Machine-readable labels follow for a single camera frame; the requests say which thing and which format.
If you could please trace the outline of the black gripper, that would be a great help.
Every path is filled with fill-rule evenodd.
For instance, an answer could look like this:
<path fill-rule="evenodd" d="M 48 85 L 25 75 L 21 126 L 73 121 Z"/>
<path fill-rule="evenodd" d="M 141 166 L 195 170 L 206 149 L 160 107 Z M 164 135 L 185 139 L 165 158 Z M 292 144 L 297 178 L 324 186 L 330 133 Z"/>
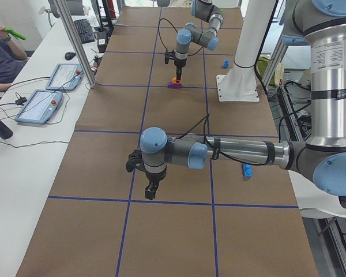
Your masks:
<path fill-rule="evenodd" d="M 142 152 L 135 149 L 129 156 L 126 162 L 126 171 L 132 172 L 134 169 L 145 173 L 149 180 L 149 185 L 145 188 L 145 198 L 153 200 L 156 198 L 156 192 L 159 188 L 159 182 L 162 181 L 167 174 L 167 166 L 163 164 L 163 169 L 158 169 L 157 173 L 153 173 L 151 169 L 147 169 L 142 158 Z"/>
<path fill-rule="evenodd" d="M 186 66 L 187 53 L 180 53 L 177 51 L 166 51 L 164 53 L 164 63 L 168 64 L 170 60 L 174 61 L 176 66 L 176 77 L 178 80 L 182 79 L 182 68 Z"/>

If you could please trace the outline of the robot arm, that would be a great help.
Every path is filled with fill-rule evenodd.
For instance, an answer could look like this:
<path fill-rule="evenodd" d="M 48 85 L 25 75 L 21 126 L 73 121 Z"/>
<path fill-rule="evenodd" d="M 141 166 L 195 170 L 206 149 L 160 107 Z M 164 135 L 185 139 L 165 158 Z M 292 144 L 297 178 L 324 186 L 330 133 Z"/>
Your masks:
<path fill-rule="evenodd" d="M 222 74 L 220 63 L 237 48 L 243 25 L 240 9 L 224 11 L 224 29 L 214 54 L 198 50 L 189 59 L 181 90 L 168 89 L 165 81 L 172 67 L 163 64 L 163 47 L 157 24 L 166 17 L 169 23 L 181 26 L 190 18 L 187 9 L 127 9 L 123 20 L 129 23 L 125 32 L 131 34 L 128 49 L 119 55 L 123 72 L 120 92 L 128 100 L 122 106 L 121 157 L 126 157 L 140 142 L 140 133 L 153 126 L 178 136 L 190 129 L 201 133 L 197 124 L 210 113 L 208 135 L 227 139 L 275 141 L 276 127 L 264 95 L 257 102 L 220 102 L 215 89 L 215 76 Z M 155 200 L 144 197 L 148 183 L 144 173 L 122 173 L 122 193 L 114 198 L 134 206 L 211 208 L 216 213 L 260 211 L 294 211 L 296 198 L 289 174 L 276 166 L 255 166 L 254 175 L 245 178 L 239 163 L 222 158 L 207 162 L 202 170 L 171 166 Z"/>
<path fill-rule="evenodd" d="M 178 31 L 176 36 L 176 50 L 165 53 L 165 63 L 169 60 L 174 60 L 176 66 L 176 76 L 170 84 L 180 85 L 182 78 L 182 69 L 186 66 L 186 61 L 189 53 L 190 43 L 195 43 L 203 48 L 214 50 L 219 38 L 217 34 L 224 22 L 224 16 L 221 10 L 212 3 L 212 1 L 193 1 L 191 6 L 191 14 L 206 23 L 206 30 L 201 30 L 193 23 L 187 23 Z"/>

